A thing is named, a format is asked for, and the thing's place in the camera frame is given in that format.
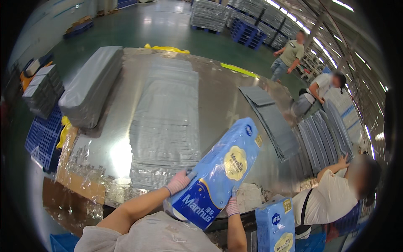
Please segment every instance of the gloved hand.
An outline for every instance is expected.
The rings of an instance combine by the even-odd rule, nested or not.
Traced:
[[[228,217],[240,213],[237,203],[237,189],[235,186],[232,187],[232,196],[229,199],[227,206],[225,207],[225,211],[227,212]]]
[[[169,191],[169,194],[172,196],[175,193],[183,190],[187,185],[189,185],[190,181],[197,175],[196,171],[191,171],[189,175],[186,176],[186,169],[178,172],[168,183],[168,185],[164,185]]]

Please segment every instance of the green floor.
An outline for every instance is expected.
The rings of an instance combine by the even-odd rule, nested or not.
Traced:
[[[191,54],[232,64],[270,78],[270,66],[275,60],[273,51],[265,46],[254,51],[233,42],[228,29],[220,34],[205,33],[190,27],[190,3],[160,0],[156,3],[136,4],[116,14],[95,18],[94,27],[87,32],[62,40],[51,49],[54,63],[65,84],[68,84],[84,62],[101,46],[123,47],[173,46],[189,50]],[[282,84],[296,98],[305,87],[297,73],[284,74]],[[10,190],[14,203],[28,227],[38,234],[47,247],[49,233],[63,232],[57,223],[46,216],[42,206],[44,173],[33,167],[24,143],[33,115],[21,100],[14,109],[10,127],[7,163]]]

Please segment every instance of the wall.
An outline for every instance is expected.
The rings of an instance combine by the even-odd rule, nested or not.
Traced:
[[[50,0],[39,6],[21,30],[7,67],[18,62],[22,69],[31,58],[45,55],[73,22],[87,15],[95,17],[98,1],[104,0]]]

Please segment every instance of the metal table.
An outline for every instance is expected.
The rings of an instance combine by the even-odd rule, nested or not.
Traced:
[[[202,156],[237,119],[251,117],[262,136],[263,146],[244,182],[255,183],[273,195],[293,196],[299,192],[296,189],[298,181],[292,177],[289,162],[279,161],[261,122],[238,90],[238,86],[253,85],[266,90],[298,134],[296,123],[299,119],[289,113],[292,97],[286,87],[264,77],[254,78],[221,67],[216,60],[143,48],[124,49],[123,68],[106,101],[104,114],[94,129],[80,130],[81,134],[76,137],[69,159],[70,172],[83,176],[86,183],[104,185],[104,203],[109,206],[117,207],[132,197],[148,192],[133,188],[130,183],[132,153],[129,126],[155,57],[187,60],[199,73],[199,142]]]

